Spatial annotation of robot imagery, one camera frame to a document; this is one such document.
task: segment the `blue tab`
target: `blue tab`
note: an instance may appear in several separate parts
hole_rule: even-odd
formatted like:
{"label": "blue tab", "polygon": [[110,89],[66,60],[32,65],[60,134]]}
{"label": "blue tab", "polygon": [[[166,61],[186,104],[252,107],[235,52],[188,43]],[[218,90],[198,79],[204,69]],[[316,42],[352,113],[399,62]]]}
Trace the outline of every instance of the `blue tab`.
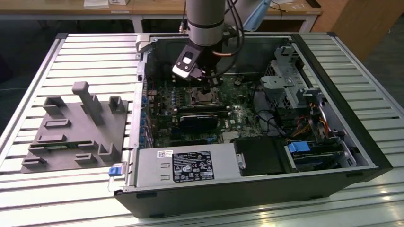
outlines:
{"label": "blue tab", "polygon": [[310,151],[310,145],[304,141],[302,141],[302,142],[292,142],[288,145],[288,148],[290,148],[291,153]]}
{"label": "blue tab", "polygon": [[111,167],[108,171],[110,176],[122,176],[122,167]]}

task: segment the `aluminum slatted table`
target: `aluminum slatted table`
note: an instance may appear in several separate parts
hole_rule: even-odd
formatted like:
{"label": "aluminum slatted table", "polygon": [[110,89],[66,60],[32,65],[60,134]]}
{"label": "aluminum slatted table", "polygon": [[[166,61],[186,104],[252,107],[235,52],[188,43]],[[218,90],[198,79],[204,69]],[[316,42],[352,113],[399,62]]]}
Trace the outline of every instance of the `aluminum slatted table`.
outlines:
{"label": "aluminum slatted table", "polygon": [[[75,81],[100,101],[132,101],[136,34],[71,34],[55,40],[0,138],[0,226],[362,226],[404,219],[404,112],[338,37],[303,35],[395,169],[331,197],[159,219],[135,218],[108,191],[108,168],[24,175],[22,160],[36,135],[47,96],[79,102]],[[131,130],[131,113],[126,135]],[[128,137],[124,138],[124,152]]]}

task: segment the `power supply label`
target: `power supply label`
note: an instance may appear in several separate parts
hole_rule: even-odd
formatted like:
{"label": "power supply label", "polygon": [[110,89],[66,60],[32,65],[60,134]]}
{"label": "power supply label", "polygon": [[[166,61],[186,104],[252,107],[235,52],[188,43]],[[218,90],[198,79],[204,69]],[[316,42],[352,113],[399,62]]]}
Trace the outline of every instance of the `power supply label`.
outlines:
{"label": "power supply label", "polygon": [[172,172],[176,183],[215,179],[211,152],[172,154]]}

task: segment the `floor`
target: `floor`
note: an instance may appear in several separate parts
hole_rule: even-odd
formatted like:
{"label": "floor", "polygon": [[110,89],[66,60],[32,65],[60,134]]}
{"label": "floor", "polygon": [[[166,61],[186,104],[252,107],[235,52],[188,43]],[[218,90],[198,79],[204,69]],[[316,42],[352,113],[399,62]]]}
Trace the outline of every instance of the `floor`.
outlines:
{"label": "floor", "polygon": [[[156,24],[144,25],[151,31]],[[50,21],[43,28],[36,21],[0,21],[0,57],[10,66],[14,77],[0,83],[0,133],[3,132],[26,89],[36,74],[58,33],[132,32],[130,21]],[[404,105],[404,17],[364,62],[398,102]]]}

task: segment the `wooden cabinet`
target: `wooden cabinet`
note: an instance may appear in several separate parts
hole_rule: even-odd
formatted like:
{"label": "wooden cabinet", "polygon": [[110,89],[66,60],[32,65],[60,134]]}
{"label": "wooden cabinet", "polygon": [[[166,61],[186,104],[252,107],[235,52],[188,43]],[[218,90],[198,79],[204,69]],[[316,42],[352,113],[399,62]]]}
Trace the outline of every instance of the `wooden cabinet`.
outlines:
{"label": "wooden cabinet", "polygon": [[335,32],[360,60],[371,54],[404,12],[404,0],[318,0],[312,32]]}

